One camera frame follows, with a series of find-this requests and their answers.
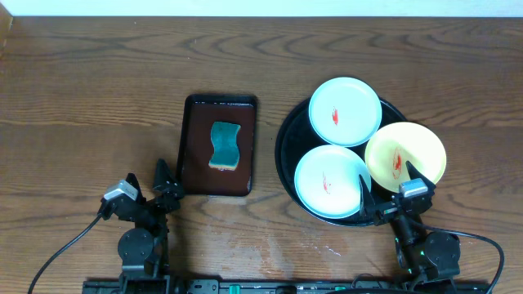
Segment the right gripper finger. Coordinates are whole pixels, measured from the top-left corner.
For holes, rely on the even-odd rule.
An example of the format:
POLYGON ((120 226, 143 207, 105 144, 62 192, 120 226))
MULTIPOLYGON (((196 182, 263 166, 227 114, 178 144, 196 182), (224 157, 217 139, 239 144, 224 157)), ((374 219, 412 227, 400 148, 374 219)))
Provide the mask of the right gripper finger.
POLYGON ((362 175, 359 175, 359 183, 360 183, 360 209, 359 209, 359 215, 361 217, 366 217, 369 212, 371 212, 375 206, 375 202, 373 199, 373 196, 371 195, 366 182, 364 181, 364 177, 362 175))
POLYGON ((409 173, 409 178, 411 180, 420 179, 428 188, 429 191, 433 191, 436 188, 436 185, 428 180, 410 161, 406 162, 406 167, 409 173))

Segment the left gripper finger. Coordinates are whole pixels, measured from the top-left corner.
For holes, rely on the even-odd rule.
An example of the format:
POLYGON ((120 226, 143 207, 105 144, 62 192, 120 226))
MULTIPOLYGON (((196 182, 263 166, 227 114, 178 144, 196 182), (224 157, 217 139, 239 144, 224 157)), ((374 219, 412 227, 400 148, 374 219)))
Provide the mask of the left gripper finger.
POLYGON ((168 164, 162 158, 156 163, 153 190, 175 199, 182 199, 185 196, 182 185, 176 180, 168 164))
POLYGON ((144 197, 143 197, 143 194, 141 192, 141 187, 139 185, 138 179, 136 178, 135 174, 134 173, 128 173, 125 181, 136 189, 136 191, 137 191, 136 201, 138 203, 143 203, 144 202, 144 197))

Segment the yellow plate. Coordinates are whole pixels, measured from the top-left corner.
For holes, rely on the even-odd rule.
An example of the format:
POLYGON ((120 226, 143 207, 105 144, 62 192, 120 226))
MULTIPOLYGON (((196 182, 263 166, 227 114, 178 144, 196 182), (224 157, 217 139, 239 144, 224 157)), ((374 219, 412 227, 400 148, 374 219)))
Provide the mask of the yellow plate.
POLYGON ((374 181, 397 193, 409 180, 406 163, 411 163, 432 183, 445 173, 446 152, 439 137, 413 122, 394 122, 380 128, 368 141, 364 161, 374 181))

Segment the pale blue plate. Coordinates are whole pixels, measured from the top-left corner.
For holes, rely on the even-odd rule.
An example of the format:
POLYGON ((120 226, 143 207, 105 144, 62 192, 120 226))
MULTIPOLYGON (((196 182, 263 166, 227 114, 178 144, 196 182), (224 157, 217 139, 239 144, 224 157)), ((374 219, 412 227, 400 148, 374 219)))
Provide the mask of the pale blue plate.
POLYGON ((362 145, 378 130, 382 106, 375 90, 357 78, 332 78, 313 93, 308 115, 312 128, 332 145, 362 145))
POLYGON ((361 186, 371 188, 364 161, 350 149, 321 145, 308 151, 294 174, 297 196, 310 211, 329 219, 356 214, 361 205, 361 186))

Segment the green yellow sponge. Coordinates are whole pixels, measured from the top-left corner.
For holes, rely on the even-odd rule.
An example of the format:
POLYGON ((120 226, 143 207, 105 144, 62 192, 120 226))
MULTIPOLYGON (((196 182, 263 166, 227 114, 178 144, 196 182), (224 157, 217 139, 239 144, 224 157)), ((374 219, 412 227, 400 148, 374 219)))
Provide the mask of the green yellow sponge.
POLYGON ((214 122, 210 139, 213 154, 209 160, 210 168, 234 171, 240 159, 237 135, 241 126, 230 122, 214 122))

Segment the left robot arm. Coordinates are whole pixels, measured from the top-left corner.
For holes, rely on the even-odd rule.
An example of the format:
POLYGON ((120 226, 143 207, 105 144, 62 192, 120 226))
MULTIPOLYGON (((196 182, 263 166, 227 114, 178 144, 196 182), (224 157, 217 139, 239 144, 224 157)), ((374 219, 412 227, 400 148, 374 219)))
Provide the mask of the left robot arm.
POLYGON ((146 199, 136 176, 129 173, 110 186, 101 199, 98 214, 102 219, 115 215, 134 224, 118 241, 121 293, 176 291, 169 270, 167 215, 181 207, 185 193, 163 159, 156 163, 153 191, 159 195, 146 199))

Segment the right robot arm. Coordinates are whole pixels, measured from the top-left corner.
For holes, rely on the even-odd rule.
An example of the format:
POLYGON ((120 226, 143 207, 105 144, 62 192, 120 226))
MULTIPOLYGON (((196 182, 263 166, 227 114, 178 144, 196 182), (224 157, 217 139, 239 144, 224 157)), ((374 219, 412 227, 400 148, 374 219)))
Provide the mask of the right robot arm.
POLYGON ((436 185, 412 163, 406 163, 409 179, 399 184, 399 193, 391 200, 377 204, 362 177, 360 184, 360 215, 368 216, 374 225, 389 224, 396 236, 396 256, 400 267, 407 269, 411 279, 405 286, 452 280, 460 273, 460 242, 456 234, 427 229, 421 215, 432 206, 436 185))

